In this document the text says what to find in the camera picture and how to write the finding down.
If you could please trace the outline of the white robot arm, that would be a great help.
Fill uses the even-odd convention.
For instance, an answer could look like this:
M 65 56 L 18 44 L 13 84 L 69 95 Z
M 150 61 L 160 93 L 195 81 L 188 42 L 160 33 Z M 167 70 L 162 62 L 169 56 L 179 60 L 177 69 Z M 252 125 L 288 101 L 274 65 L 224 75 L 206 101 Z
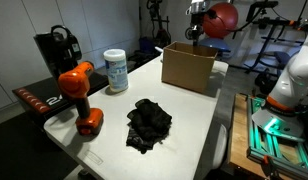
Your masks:
M 204 16 L 211 10 L 210 0 L 192 0 L 186 14 L 191 16 L 186 38 L 197 46 L 203 33 Z M 274 112 L 298 113 L 297 106 L 308 93 L 308 35 L 300 51 L 293 56 L 268 94 L 265 107 Z

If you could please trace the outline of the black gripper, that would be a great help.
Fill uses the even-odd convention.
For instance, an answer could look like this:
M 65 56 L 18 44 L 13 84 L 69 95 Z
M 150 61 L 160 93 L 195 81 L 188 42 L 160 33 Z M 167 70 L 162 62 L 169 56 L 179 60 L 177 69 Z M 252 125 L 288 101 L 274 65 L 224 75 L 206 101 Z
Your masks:
M 198 45 L 198 38 L 203 33 L 204 17 L 213 19 L 216 17 L 216 12 L 207 11 L 191 15 L 190 27 L 185 31 L 185 37 L 193 39 L 193 46 Z

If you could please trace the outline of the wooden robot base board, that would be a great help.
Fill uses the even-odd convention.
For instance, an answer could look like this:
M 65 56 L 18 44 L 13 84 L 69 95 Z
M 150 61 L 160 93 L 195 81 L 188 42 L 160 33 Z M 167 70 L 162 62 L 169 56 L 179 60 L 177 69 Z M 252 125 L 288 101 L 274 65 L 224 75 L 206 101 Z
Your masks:
M 259 98 L 249 95 L 236 94 L 233 104 L 233 116 L 232 116 L 232 127 L 230 132 L 230 142 L 229 142 L 229 154 L 228 163 L 233 165 L 235 168 L 243 171 L 249 176 L 253 176 L 259 179 L 269 179 L 270 175 L 265 174 L 265 168 L 262 166 L 266 162 L 265 155 L 261 163 L 257 163 L 247 158 L 246 152 L 248 148 L 248 123 L 247 123 L 247 103 L 246 99 Z M 279 118 L 274 115 L 266 115 L 265 118 L 267 122 L 261 120 L 261 110 L 265 101 L 260 98 L 262 102 L 260 103 L 259 109 L 252 114 L 253 122 L 261 127 L 264 132 L 291 141 L 306 142 L 306 137 L 300 135 L 299 137 L 292 136 L 289 133 L 290 128 L 285 124 L 281 123 Z M 274 169 L 277 171 L 278 176 L 282 180 L 301 180 L 292 179 L 284 174 L 280 174 L 274 165 Z

